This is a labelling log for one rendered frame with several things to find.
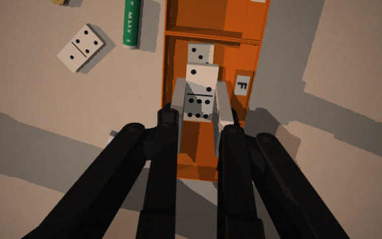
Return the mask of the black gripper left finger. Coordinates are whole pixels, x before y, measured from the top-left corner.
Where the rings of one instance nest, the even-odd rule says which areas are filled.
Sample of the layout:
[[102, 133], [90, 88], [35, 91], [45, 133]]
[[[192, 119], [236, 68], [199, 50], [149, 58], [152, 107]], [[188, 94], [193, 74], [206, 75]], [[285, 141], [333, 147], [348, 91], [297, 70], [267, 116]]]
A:
[[175, 239], [185, 95], [186, 79], [177, 78], [172, 103], [157, 112], [157, 126], [125, 125], [40, 225], [21, 239], [102, 239], [150, 160], [135, 239]]

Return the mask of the beige domino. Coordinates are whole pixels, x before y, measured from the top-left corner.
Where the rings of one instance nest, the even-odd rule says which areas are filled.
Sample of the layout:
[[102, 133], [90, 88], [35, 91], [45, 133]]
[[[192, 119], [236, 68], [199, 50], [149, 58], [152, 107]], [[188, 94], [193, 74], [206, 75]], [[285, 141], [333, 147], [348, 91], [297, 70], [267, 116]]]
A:
[[57, 57], [75, 73], [104, 43], [105, 41], [88, 23], [57, 54]]
[[218, 64], [187, 62], [184, 119], [212, 122]]

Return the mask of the green aa battery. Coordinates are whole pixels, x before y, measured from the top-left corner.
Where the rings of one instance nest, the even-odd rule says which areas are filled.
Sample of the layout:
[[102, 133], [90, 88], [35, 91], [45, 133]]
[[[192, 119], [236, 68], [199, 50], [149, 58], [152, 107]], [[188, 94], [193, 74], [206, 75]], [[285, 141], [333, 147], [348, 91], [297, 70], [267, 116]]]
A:
[[141, 0], [125, 0], [123, 47], [137, 48]]

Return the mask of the white domino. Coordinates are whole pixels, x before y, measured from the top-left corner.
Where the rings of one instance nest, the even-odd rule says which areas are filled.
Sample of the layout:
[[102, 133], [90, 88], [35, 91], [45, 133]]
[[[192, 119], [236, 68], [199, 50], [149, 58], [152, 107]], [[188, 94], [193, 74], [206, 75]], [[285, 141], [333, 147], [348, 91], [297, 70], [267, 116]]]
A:
[[213, 64], [214, 43], [188, 43], [188, 62]]

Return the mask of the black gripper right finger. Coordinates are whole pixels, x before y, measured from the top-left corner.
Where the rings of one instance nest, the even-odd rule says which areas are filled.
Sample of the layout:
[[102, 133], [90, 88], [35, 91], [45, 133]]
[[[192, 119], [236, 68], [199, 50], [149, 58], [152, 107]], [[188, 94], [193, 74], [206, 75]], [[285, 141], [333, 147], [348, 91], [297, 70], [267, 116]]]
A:
[[280, 141], [270, 133], [245, 134], [222, 81], [212, 117], [217, 239], [265, 239], [252, 180], [281, 239], [350, 239]]

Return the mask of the orange rack of three bins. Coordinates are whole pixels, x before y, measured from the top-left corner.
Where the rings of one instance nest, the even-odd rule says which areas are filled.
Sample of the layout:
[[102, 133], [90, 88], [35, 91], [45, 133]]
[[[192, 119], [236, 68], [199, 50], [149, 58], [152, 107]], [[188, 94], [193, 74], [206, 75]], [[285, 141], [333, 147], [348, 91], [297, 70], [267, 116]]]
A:
[[[188, 43], [214, 43], [213, 64], [244, 126], [271, 0], [166, 0], [161, 109], [186, 77]], [[234, 78], [235, 77], [235, 78]], [[212, 122], [183, 120], [177, 179], [218, 181]]]

